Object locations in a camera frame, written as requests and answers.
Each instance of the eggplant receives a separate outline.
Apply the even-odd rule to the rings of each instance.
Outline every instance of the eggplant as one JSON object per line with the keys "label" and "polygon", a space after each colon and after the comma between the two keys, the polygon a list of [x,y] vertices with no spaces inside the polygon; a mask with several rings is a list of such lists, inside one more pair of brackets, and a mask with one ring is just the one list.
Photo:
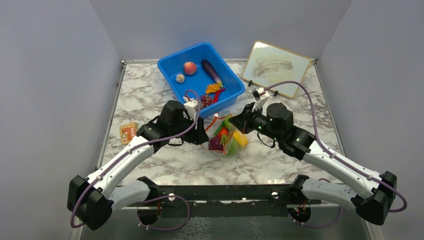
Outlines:
{"label": "eggplant", "polygon": [[221,139],[217,136],[212,137],[209,140],[209,150],[218,150],[218,151],[224,151],[224,146],[221,145]]}
{"label": "eggplant", "polygon": [[218,73],[215,71],[215,68],[212,66],[212,64],[207,60],[202,60],[200,64],[204,71],[215,81],[215,83],[223,88],[223,81],[221,81],[220,76],[218,76]]}

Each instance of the smudged whiteboard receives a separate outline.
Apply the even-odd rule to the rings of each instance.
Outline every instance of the smudged whiteboard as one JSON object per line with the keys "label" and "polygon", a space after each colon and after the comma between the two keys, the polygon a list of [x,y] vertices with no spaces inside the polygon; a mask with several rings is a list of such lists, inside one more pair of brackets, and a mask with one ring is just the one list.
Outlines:
{"label": "smudged whiteboard", "polygon": [[[311,59],[308,57],[256,41],[247,60],[243,79],[264,87],[288,80],[301,83],[310,64]],[[293,98],[297,89],[295,84],[283,84],[271,90]]]}

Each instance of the blue plastic tray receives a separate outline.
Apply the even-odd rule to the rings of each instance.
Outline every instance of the blue plastic tray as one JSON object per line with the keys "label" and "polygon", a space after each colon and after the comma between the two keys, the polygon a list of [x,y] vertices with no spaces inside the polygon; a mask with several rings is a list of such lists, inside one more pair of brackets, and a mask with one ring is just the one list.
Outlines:
{"label": "blue plastic tray", "polygon": [[[200,98],[201,95],[205,94],[206,87],[209,84],[215,83],[203,70],[201,65],[202,60],[210,62],[221,78],[222,85],[225,88],[225,91],[219,95],[218,102],[200,111],[200,116],[206,118],[236,103],[237,97],[245,91],[245,85],[218,54],[215,48],[210,43],[202,42],[161,58],[157,62],[157,66],[175,93],[178,101],[185,103],[183,96],[186,90],[191,89],[195,91]],[[197,65],[195,74],[184,74],[183,65],[185,62],[193,62]],[[176,76],[178,74],[184,74],[185,81],[183,83],[178,83],[176,81]],[[195,97],[191,92],[188,96],[190,98]]]}

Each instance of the marble table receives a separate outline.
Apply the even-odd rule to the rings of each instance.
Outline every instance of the marble table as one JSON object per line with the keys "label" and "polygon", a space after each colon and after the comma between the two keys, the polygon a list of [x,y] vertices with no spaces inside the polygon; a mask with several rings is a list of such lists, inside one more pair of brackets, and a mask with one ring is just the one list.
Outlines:
{"label": "marble table", "polygon": [[[241,79],[246,62],[227,61],[227,63]],[[247,82],[242,81],[245,84],[245,92],[238,97],[236,104],[218,112],[220,116],[229,113],[238,114],[246,104],[254,101],[251,90],[255,85],[248,87]],[[340,152],[333,122],[313,65],[307,70],[303,84],[312,96],[321,140]],[[160,114],[167,101],[175,99],[174,93],[156,64],[128,64],[102,165],[124,148],[120,142],[120,125],[130,122],[145,124]],[[301,89],[294,98],[272,96],[265,107],[276,102],[284,103],[293,112],[295,125],[313,133],[311,109]],[[265,139],[266,137],[263,137],[265,143],[271,142]],[[158,185],[289,184],[299,174],[335,181],[334,177],[322,169],[289,157],[277,147],[271,149],[263,145],[256,133],[250,133],[248,140],[248,146],[235,157],[219,157],[199,145],[188,143],[178,147],[164,146],[138,165],[121,184],[130,184],[142,176],[147,176]]]}

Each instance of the gray wall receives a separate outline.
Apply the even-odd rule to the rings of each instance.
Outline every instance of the gray wall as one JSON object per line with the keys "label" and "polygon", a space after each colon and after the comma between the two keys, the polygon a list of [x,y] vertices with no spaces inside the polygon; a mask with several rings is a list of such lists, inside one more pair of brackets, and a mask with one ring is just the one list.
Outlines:
{"label": "gray wall", "polygon": [[0,7],[0,239],[69,239],[69,181],[96,165],[120,58],[88,0]]}
{"label": "gray wall", "polygon": [[408,199],[385,240],[424,234],[423,26],[424,1],[353,0],[318,62],[347,156],[395,173]]}
{"label": "gray wall", "polygon": [[160,59],[199,42],[247,58],[262,40],[318,58],[351,0],[90,0],[119,56]]}

